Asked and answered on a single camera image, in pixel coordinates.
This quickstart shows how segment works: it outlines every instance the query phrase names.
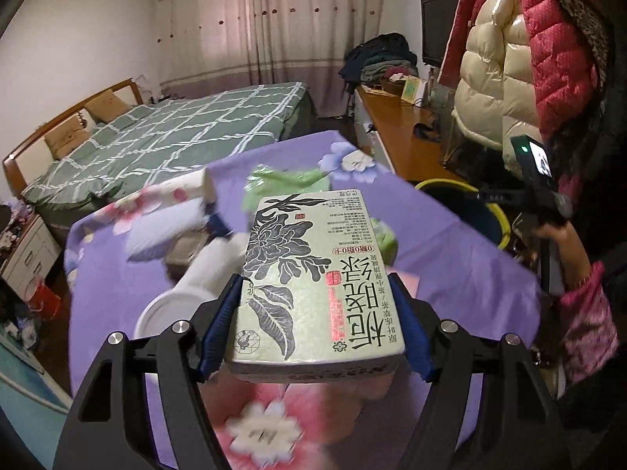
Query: nightstand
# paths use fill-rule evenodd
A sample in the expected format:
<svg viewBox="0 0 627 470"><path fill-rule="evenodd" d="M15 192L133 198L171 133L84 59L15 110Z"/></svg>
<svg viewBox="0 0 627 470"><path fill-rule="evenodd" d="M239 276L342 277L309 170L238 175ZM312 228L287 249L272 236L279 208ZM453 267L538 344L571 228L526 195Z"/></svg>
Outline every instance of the nightstand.
<svg viewBox="0 0 627 470"><path fill-rule="evenodd" d="M18 245L2 265L0 275L18 297L26 301L26 287L33 277L45 279L60 254L61 248L42 218L34 213L26 223Z"/></svg>

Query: red bucket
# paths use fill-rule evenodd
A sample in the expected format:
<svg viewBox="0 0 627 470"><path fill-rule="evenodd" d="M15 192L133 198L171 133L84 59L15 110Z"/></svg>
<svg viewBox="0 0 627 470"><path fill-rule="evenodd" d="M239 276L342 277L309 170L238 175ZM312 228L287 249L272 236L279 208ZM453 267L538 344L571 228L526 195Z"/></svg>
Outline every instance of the red bucket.
<svg viewBox="0 0 627 470"><path fill-rule="evenodd" d="M54 320L61 309L61 299L43 282L41 277L35 276L26 287L26 305L31 312L39 315L42 320Z"/></svg>

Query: television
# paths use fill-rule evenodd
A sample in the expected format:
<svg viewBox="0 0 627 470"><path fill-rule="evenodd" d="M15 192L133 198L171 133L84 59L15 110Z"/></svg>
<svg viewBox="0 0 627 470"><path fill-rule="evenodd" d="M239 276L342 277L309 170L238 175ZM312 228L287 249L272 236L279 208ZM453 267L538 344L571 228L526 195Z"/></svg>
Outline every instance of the television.
<svg viewBox="0 0 627 470"><path fill-rule="evenodd" d="M441 67L459 0L421 0L422 61Z"/></svg>

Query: yellow bucket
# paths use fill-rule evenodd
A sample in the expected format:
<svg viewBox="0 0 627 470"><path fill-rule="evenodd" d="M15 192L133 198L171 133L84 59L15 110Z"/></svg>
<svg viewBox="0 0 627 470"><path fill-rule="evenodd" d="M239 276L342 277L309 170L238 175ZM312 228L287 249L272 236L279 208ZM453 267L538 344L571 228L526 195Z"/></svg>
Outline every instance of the yellow bucket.
<svg viewBox="0 0 627 470"><path fill-rule="evenodd" d="M482 203L463 196L463 192L478 192L479 189L468 183L450 179L425 180L416 185L416 189L420 189L442 203L465 223L494 242L499 249L505 249L509 243L512 227L501 207L494 203Z"/></svg>

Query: pink curtain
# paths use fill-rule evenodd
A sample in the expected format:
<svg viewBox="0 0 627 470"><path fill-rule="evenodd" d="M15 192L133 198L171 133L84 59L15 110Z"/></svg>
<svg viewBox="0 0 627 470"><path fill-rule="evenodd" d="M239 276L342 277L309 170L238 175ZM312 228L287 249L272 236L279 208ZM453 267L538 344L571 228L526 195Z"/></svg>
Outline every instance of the pink curtain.
<svg viewBox="0 0 627 470"><path fill-rule="evenodd" d="M304 81L320 116L344 113L344 55L377 35L382 0L157 0L161 88L202 97Z"/></svg>

